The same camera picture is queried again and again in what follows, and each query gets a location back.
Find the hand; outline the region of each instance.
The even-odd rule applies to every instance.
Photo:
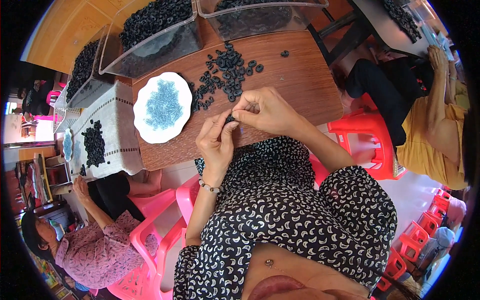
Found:
[[[259,130],[288,136],[301,130],[307,122],[273,87],[243,92],[232,116]]]
[[[80,203],[82,203],[83,205],[92,201],[92,199],[90,198],[90,194],[88,193],[88,185],[84,181],[82,176],[75,178],[75,180],[73,181],[73,191],[77,195]]]
[[[232,131],[239,123],[230,122],[224,126],[230,113],[231,109],[205,120],[195,140],[205,161],[204,181],[213,187],[222,183],[233,158]]]
[[[434,72],[447,72],[448,60],[445,52],[434,45],[428,46],[428,57]]]
[[[450,72],[450,78],[456,79],[456,66],[453,60],[448,61],[448,70]]]

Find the clear plastic container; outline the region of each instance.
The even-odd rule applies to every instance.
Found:
[[[328,7],[317,0],[267,2],[215,12],[221,0],[196,0],[198,14],[208,20],[222,41],[258,34],[304,30]]]
[[[70,101],[66,104],[66,108],[87,108],[95,100],[109,90],[115,83],[115,75],[99,74],[100,57],[102,54],[105,38],[107,37],[107,25],[103,26],[89,41],[93,42],[99,40],[98,47],[95,51],[95,59],[92,67],[90,77],[73,95]],[[70,67],[70,75],[68,81],[72,79],[73,68],[75,67],[75,60]]]
[[[423,0],[416,0],[408,5],[410,11],[417,22],[425,22],[434,20],[435,16],[432,13],[432,7],[430,4]]]
[[[133,13],[145,7],[149,0],[134,0],[122,8],[112,20],[103,48],[100,74],[111,73],[139,78],[161,65],[203,48],[197,17],[197,5],[192,0],[192,16],[148,37],[125,53],[119,34]]]

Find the tiled floor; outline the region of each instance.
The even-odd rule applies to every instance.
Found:
[[[326,124],[319,125],[317,128],[336,142],[336,135],[328,132]],[[354,157],[355,153],[365,153],[369,148],[375,147],[367,135],[349,135],[348,138]],[[364,162],[357,161],[357,163],[366,167]],[[193,161],[165,168],[163,169],[162,190],[176,189],[195,174],[197,174],[197,169]],[[416,221],[419,219],[422,212],[430,206],[435,189],[440,187],[439,183],[427,176],[417,175],[412,172],[406,173],[399,180],[381,180],[379,183],[392,198],[396,207],[398,226],[394,240],[409,226],[412,220]],[[178,207],[173,205],[157,219],[156,225],[161,232],[165,232],[178,220],[179,216],[180,211]],[[162,290],[173,287],[173,270],[180,249],[181,246],[179,244],[168,253]]]

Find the plate with blue parts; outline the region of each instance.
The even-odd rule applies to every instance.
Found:
[[[70,131],[70,128],[67,128],[65,130],[62,145],[63,145],[63,154],[65,155],[65,160],[70,161],[72,159],[72,153],[73,153],[72,132]]]
[[[190,118],[192,93],[188,83],[174,72],[152,77],[138,91],[133,124],[150,144],[166,143],[180,134]]]

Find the bracelet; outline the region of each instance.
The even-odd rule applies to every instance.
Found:
[[[214,192],[215,194],[220,192],[221,186],[219,186],[218,188],[213,188],[208,184],[205,184],[205,182],[202,180],[202,176],[198,178],[198,183],[200,184],[201,187],[205,188],[207,191]]]

